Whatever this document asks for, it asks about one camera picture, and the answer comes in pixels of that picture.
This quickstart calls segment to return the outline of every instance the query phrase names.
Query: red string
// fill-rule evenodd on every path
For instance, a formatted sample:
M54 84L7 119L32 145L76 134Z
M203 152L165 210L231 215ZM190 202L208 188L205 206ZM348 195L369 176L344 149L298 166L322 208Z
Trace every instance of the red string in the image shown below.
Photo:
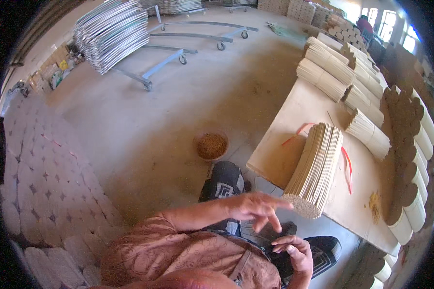
M349 163L349 176L350 176L350 184L349 184L349 194L352 194L352 163L350 162L349 155L347 154L344 147L341 147L342 153L346 156L347 162Z
M301 126L301 128L299 128L297 131L296 131L296 134L294 135L294 136L292 136L292 137L290 137L288 140L286 140L285 142L283 142L282 144L281 144L281 146L283 147L285 144L287 144L291 139L293 139L295 136L297 136L298 134L300 134L305 128L306 128L306 126L308 126L308 125L311 125L311 124L315 124L315 123L307 123L307 124L303 124L302 126ZM346 159L347 159L347 162L349 163L349 176L350 176L350 184L349 184L349 194L352 194L352 163L350 162L350 159L349 159L349 155L347 154L347 152L346 152L346 150L344 149L344 147L341 147L341 151L342 151L342 153L346 156Z

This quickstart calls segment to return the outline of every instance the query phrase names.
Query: factory floor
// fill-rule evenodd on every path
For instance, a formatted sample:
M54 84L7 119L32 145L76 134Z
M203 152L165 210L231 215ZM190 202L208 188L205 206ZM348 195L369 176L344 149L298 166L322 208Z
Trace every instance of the factory floor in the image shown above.
M256 9L229 13L222 7L189 19L178 15L162 20L219 21L253 26L259 32L250 31L248 39L234 35L225 51L208 39L151 37L150 44L197 49L198 54L188 54L186 65L177 59L153 74L151 92L119 72L100 75L84 62L47 96L47 104L75 128L104 192L126 225L170 206L197 202L210 163L198 158L192 140L208 128L226 132L230 146L222 159L239 165L254 189L281 193L245 164L294 85L303 54L303 43L276 35L266 22L298 30L295 22ZM157 20L150 19L150 26L155 24ZM221 36L232 30L176 25L167 26L166 32ZM141 74L171 54L142 48L118 66ZM359 238L326 217L307 220L293 212L277 213L282 222L293 221L301 237L332 235L341 241L338 264L310 286L335 288Z

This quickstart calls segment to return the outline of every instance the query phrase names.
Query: hand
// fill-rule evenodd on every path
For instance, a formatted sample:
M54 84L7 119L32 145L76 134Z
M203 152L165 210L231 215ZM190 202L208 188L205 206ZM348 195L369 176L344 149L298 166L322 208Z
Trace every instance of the hand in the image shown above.
M277 254L286 251L291 257L291 266L298 275L313 274L313 259L310 244L296 235L288 235L272 242Z
M290 202L280 200L262 192L244 193L239 196L221 199L228 218L239 221L255 220L253 229L259 233L267 223L281 233L281 224L275 214L276 209L293 209Z

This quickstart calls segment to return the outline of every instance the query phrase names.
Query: caster wheel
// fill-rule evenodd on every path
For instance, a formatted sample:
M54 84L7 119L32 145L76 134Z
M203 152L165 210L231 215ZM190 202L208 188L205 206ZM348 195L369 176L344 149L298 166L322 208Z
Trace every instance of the caster wheel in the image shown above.
M180 63L181 64L183 64L183 65L185 65L188 61L186 60L186 57L185 57L185 55L180 55L179 56L179 61L180 61Z
M224 51L225 50L225 43L223 43L223 42L217 43L217 49L219 49L220 51Z

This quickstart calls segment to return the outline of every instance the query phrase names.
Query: sawdust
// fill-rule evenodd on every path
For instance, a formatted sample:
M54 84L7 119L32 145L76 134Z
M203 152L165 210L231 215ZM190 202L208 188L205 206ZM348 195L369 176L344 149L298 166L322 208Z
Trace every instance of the sawdust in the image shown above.
M203 159L216 159L227 150L227 141L223 136L209 133L202 136L197 144L197 153Z
M378 195L377 193L371 194L368 206L370 207L371 215L373 216L373 224L375 225L377 225L380 220L380 202L380 195Z

